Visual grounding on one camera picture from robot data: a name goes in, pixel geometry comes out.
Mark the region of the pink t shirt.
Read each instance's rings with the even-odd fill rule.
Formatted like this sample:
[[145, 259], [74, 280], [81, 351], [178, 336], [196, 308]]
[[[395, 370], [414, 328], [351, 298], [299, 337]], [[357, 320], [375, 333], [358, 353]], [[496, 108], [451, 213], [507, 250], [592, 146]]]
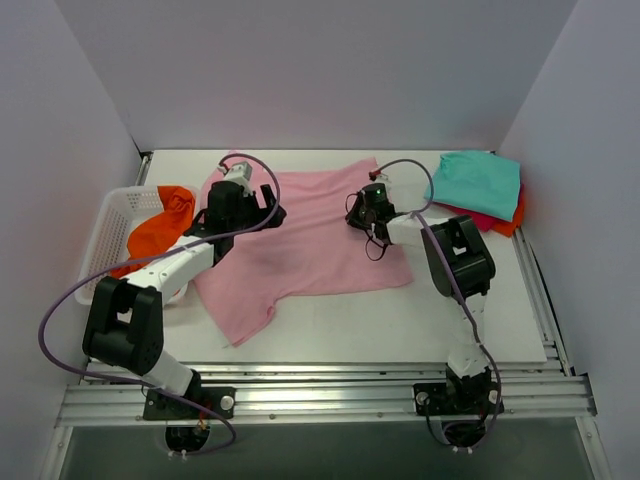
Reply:
[[200, 300], [233, 346], [258, 334], [287, 296], [353, 294], [403, 287], [414, 276], [404, 251], [390, 248], [373, 262], [365, 235], [344, 220], [346, 197], [376, 169], [373, 158], [342, 169], [279, 172], [281, 226], [238, 236], [232, 250], [198, 275]]

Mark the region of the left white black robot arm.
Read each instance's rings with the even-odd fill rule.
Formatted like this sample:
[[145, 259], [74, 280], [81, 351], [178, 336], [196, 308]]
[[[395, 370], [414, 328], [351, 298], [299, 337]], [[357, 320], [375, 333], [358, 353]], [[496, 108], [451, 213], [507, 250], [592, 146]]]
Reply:
[[149, 389], [164, 391], [166, 408], [179, 419], [200, 411], [202, 384], [196, 371], [164, 349], [164, 307], [183, 286], [216, 266], [237, 236], [282, 225], [286, 210], [280, 185], [262, 184], [260, 192], [264, 206], [239, 180], [213, 183], [207, 207], [170, 251], [122, 278], [105, 276], [94, 289], [83, 352], [137, 375]]

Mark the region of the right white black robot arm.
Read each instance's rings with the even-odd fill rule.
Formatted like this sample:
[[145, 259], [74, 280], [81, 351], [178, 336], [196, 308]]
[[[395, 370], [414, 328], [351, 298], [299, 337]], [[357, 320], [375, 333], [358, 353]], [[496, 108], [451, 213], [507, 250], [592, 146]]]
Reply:
[[352, 195], [346, 223], [365, 232], [383, 250], [391, 245], [424, 249], [431, 280], [449, 302], [444, 400], [455, 412], [469, 411], [480, 392], [494, 389], [491, 360], [484, 335], [484, 310], [495, 262], [471, 217], [430, 224], [421, 213], [401, 214], [382, 183], [372, 183]]

